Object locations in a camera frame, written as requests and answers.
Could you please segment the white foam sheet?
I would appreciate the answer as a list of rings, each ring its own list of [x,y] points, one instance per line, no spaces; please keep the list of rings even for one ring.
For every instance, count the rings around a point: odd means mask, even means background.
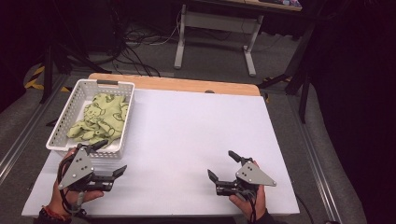
[[[275,180],[266,188],[270,213],[299,213],[266,104],[260,96],[135,90],[121,159],[96,168],[126,169],[104,197],[85,203],[91,217],[232,216],[208,173],[233,181],[234,151]]]

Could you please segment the person's left hand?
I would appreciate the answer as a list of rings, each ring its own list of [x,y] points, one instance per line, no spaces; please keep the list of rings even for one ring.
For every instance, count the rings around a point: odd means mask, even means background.
[[[53,192],[49,204],[45,206],[45,210],[49,211],[49,213],[58,219],[67,220],[71,217],[71,215],[64,209],[64,200],[61,196],[61,192],[58,188],[58,181],[55,181],[53,184]],[[82,201],[84,203],[93,201],[95,199],[103,197],[105,194],[100,190],[87,191],[84,193]],[[64,196],[66,200],[70,204],[76,204],[78,201],[78,192],[68,191],[64,189]]]

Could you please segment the person's right hand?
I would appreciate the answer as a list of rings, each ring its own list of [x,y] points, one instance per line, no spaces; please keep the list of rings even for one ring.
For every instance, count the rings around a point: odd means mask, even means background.
[[[250,202],[244,202],[235,195],[231,195],[229,200],[241,210],[244,217],[250,221],[253,217],[259,220],[266,213],[266,198],[263,185],[259,185],[256,193],[255,209],[252,209]]]

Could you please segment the white table frame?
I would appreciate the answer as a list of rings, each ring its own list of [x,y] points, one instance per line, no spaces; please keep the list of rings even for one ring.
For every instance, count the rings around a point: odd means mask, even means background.
[[[242,47],[244,53],[248,75],[250,77],[257,76],[251,51],[259,35],[262,22],[264,20],[264,12],[301,12],[302,7],[297,7],[291,3],[291,0],[194,0],[201,1],[209,5],[235,7],[242,10],[255,10],[256,16],[226,16],[213,13],[190,11],[188,4],[183,4],[180,10],[180,19],[177,29],[179,38],[177,43],[177,52],[174,67],[180,69],[183,62],[183,54],[185,48],[185,28],[200,28],[225,31],[231,33],[240,33],[249,35],[249,41]]]

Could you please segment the green bear print cloth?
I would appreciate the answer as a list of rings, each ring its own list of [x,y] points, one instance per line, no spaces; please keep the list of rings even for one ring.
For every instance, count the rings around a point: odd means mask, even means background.
[[[122,95],[97,93],[84,107],[83,119],[73,124],[66,136],[89,144],[107,140],[110,145],[122,135],[128,107]]]

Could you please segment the black tripod stand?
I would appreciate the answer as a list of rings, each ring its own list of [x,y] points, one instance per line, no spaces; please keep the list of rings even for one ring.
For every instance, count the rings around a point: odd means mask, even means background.
[[[108,71],[93,63],[87,57],[83,56],[81,53],[78,53],[76,50],[72,50],[66,45],[63,45],[57,41],[52,41],[47,46],[44,53],[44,91],[40,100],[41,104],[46,103],[52,95],[53,66],[56,66],[61,74],[69,74],[71,72],[72,68],[68,59],[69,56],[72,56],[80,63],[88,66],[94,72],[111,74],[111,71]]]
[[[266,89],[276,83],[290,79],[289,84],[285,88],[287,95],[296,95],[298,90],[301,91],[301,99],[298,107],[298,116],[301,123],[305,123],[305,110],[307,104],[307,97],[309,92],[310,77],[304,68],[305,52],[311,41],[316,25],[311,23],[305,30],[302,39],[293,53],[290,62],[282,75],[279,75],[269,80],[264,80],[258,85],[259,89]]]

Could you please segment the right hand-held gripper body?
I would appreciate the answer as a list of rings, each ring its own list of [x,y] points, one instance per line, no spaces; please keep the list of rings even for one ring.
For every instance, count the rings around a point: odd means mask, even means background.
[[[216,193],[219,196],[235,195],[241,200],[255,200],[259,185],[275,187],[276,182],[253,162],[251,158],[233,157],[241,163],[235,173],[235,181],[220,181],[214,175]]]

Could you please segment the white perforated plastic basket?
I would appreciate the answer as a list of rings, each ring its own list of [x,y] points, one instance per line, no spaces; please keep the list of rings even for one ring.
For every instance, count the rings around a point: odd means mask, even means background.
[[[129,104],[129,107],[121,137],[114,140],[110,145],[99,149],[92,156],[100,159],[120,159],[122,157],[134,107],[134,83],[132,82],[96,79],[79,80],[53,128],[47,142],[47,149],[55,150],[63,156],[67,149],[76,146],[78,143],[89,144],[88,142],[76,142],[66,135],[73,124],[83,119],[84,107],[92,102],[93,96],[97,93],[122,95],[125,97],[125,102]]]

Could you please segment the aluminium floor rail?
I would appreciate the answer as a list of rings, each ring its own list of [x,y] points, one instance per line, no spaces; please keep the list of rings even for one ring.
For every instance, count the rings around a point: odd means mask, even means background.
[[[0,186],[6,180],[9,172],[12,170],[14,164],[18,160],[19,156],[24,151],[26,145],[32,138],[32,135],[36,129],[36,125],[42,118],[50,103],[53,101],[55,95],[61,90],[63,84],[68,79],[68,76],[61,75],[55,79],[52,92],[49,94],[48,98],[43,102],[39,103],[35,110],[32,112],[32,117],[28,119],[26,124],[23,126],[21,133],[17,136],[14,143],[11,145],[7,151],[5,157],[0,160]]]
[[[297,127],[299,129],[299,132],[304,139],[304,147],[305,151],[307,154],[307,158],[313,173],[313,176],[316,181],[316,185],[318,188],[318,192],[320,194],[320,198],[323,202],[324,208],[326,210],[328,219],[331,221],[338,222],[339,224],[343,224],[342,219],[340,217],[338,208],[335,204],[334,197],[332,196],[332,192],[330,190],[328,181],[325,177],[325,174],[323,172],[323,169],[321,167],[321,164],[318,159],[318,155],[316,152],[316,149],[314,147],[312,138],[310,136],[310,133],[306,127],[305,124],[301,122],[300,116],[299,116],[299,101],[296,97],[294,96],[287,96],[290,109],[292,111],[292,115],[294,117],[294,120],[296,121]]]

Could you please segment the dark curtain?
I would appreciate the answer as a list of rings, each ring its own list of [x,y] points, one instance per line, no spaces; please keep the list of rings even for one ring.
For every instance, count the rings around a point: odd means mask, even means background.
[[[368,224],[396,224],[396,0],[313,0],[313,85]]]

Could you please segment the yellow black floor tape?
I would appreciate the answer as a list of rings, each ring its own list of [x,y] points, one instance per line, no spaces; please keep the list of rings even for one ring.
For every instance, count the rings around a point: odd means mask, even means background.
[[[39,77],[45,72],[45,65],[40,64],[37,69],[33,72],[29,80],[25,83],[25,89],[35,89],[43,91],[45,86],[43,84],[38,83]]]

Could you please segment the wooden table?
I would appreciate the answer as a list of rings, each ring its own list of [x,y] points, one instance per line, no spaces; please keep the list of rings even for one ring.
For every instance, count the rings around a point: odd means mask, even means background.
[[[247,96],[261,95],[258,87],[253,84],[180,79],[173,77],[146,77],[139,75],[115,75],[101,73],[92,73],[89,75],[89,79],[133,82],[138,89],[192,92],[213,91],[216,94]]]

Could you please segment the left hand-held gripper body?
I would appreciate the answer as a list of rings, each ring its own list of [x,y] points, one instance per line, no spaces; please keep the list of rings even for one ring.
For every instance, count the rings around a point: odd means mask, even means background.
[[[78,144],[75,153],[70,156],[70,164],[60,167],[59,189],[71,191],[111,191],[115,178],[96,175],[92,165],[89,145]]]

